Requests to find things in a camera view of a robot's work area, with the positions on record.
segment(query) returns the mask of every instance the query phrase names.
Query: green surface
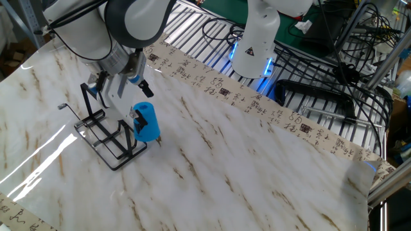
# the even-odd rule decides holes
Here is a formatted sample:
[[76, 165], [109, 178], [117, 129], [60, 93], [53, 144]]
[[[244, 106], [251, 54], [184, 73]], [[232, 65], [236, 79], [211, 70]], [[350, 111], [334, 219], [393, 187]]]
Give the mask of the green surface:
[[[205, 0], [202, 4], [202, 7], [238, 23], [245, 24], [247, 21], [247, 0]], [[314, 22], [315, 19], [320, 15], [318, 13], [318, 8], [314, 6], [311, 7], [303, 21], [305, 22], [307, 19], [309, 19], [311, 22]], [[318, 50], [311, 48], [310, 46], [301, 44], [302, 38], [289, 34], [288, 27], [294, 25], [297, 22], [295, 19], [282, 14], [280, 14], [280, 18], [281, 24], [275, 37], [277, 41], [285, 43], [289, 46], [292, 46], [319, 58], [327, 55], [326, 53], [321, 53]], [[291, 33], [299, 36], [304, 35], [294, 26], [291, 28]]]

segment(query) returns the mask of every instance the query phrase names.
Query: metal pole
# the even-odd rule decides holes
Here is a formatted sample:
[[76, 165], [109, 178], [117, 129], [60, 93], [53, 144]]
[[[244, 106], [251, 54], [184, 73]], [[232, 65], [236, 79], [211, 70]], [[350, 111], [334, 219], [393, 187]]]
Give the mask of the metal pole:
[[374, 75], [371, 77], [370, 81], [365, 85], [366, 90], [374, 90], [378, 84], [381, 83], [382, 79], [387, 75], [387, 73], [392, 69], [392, 67], [398, 62], [399, 54], [411, 44], [411, 27], [405, 32], [404, 36], [398, 42], [397, 46], [391, 51], [388, 57], [380, 65]]
[[34, 34], [28, 29], [28, 27], [25, 25], [25, 23], [21, 20], [21, 18], [14, 11], [12, 6], [10, 6], [8, 1], [7, 0], [0, 0], [0, 3], [6, 8], [8, 14], [21, 27], [21, 29], [25, 32], [25, 34], [27, 34], [27, 37], [33, 42], [33, 44], [36, 44]]
[[374, 208], [411, 181], [411, 158], [389, 174], [368, 196], [368, 205]]
[[342, 50], [342, 46], [348, 41], [348, 38], [352, 34], [353, 30], [355, 29], [355, 26], [360, 21], [364, 12], [367, 10], [367, 8], [363, 6], [366, 3], [369, 3], [370, 1], [371, 0], [361, 1], [361, 3], [358, 5], [357, 10], [355, 11], [354, 15], [351, 17], [350, 21], [348, 22], [341, 36], [337, 40], [336, 47], [337, 47], [338, 52]]
[[[318, 113], [320, 113], [320, 114], [324, 114], [324, 115], [326, 115], [326, 116], [331, 116], [331, 117], [334, 117], [334, 118], [337, 118], [337, 119], [347, 119], [347, 118], [345, 118], [345, 116], [343, 116], [343, 115], [340, 115], [340, 114], [337, 114], [337, 113], [332, 113], [332, 112], [327, 112], [327, 111], [325, 111], [325, 110], [320, 110], [320, 109], [316, 109], [316, 108], [311, 108], [311, 107], [306, 107], [306, 106], [302, 106], [301, 107], [301, 109], [304, 111], [304, 110], [309, 110], [309, 111], [311, 111], [311, 112], [318, 112]], [[372, 126], [371, 125], [371, 123], [370, 122], [368, 122], [368, 121], [364, 121], [364, 120], [361, 120], [361, 119], [351, 119], [353, 122], [356, 122], [356, 123], [359, 123], [359, 124], [364, 124], [364, 125], [368, 125], [368, 126]], [[380, 124], [374, 124], [374, 126], [375, 127], [377, 127], [377, 128], [382, 128], [382, 125], [380, 125]]]
[[[36, 15], [34, 14], [33, 7], [31, 6], [30, 0], [19, 0], [21, 9], [23, 10], [24, 16], [26, 18], [26, 21], [28, 23], [29, 29], [31, 30], [31, 34], [34, 35], [34, 31], [40, 31], [40, 25], [39, 22], [36, 18]], [[35, 40], [35, 46], [37, 49], [40, 49], [40, 47], [44, 46], [46, 42], [44, 41], [43, 36], [41, 35], [34, 35], [34, 40]]]

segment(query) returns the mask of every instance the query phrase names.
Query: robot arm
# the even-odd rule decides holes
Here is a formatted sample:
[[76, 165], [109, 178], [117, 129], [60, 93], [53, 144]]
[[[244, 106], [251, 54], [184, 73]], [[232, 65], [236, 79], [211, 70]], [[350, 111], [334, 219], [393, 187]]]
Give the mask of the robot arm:
[[161, 36], [174, 4], [175, 0], [109, 0], [105, 20], [120, 44], [143, 48]]
[[[141, 48], [161, 36], [176, 0], [43, 1], [50, 29], [91, 70], [89, 89], [108, 117], [133, 127], [129, 113], [136, 86], [153, 96], [143, 77]], [[103, 8], [103, 17], [98, 8]], [[137, 50], [128, 54], [122, 45]]]
[[274, 39], [280, 25], [277, 11], [291, 17], [306, 13], [312, 0], [248, 0], [249, 16], [242, 39], [230, 55], [232, 68], [246, 78], [271, 75], [275, 62]]

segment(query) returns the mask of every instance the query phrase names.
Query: white marble table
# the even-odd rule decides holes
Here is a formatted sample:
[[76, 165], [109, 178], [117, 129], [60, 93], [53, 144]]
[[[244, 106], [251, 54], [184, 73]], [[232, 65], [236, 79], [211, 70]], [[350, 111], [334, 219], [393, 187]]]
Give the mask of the white marble table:
[[52, 41], [0, 84], [0, 192], [58, 230], [366, 230], [370, 163], [150, 68], [161, 139], [111, 171], [57, 109], [87, 115], [88, 76]]

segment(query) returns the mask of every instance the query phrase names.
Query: marble pattern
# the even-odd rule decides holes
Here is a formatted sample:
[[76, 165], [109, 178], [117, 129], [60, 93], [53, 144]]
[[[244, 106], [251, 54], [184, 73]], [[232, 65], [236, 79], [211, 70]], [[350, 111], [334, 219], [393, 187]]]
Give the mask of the marble pattern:
[[374, 169], [146, 68], [161, 137], [111, 171], [68, 110], [89, 72], [52, 41], [0, 84], [0, 191], [58, 230], [366, 230]]

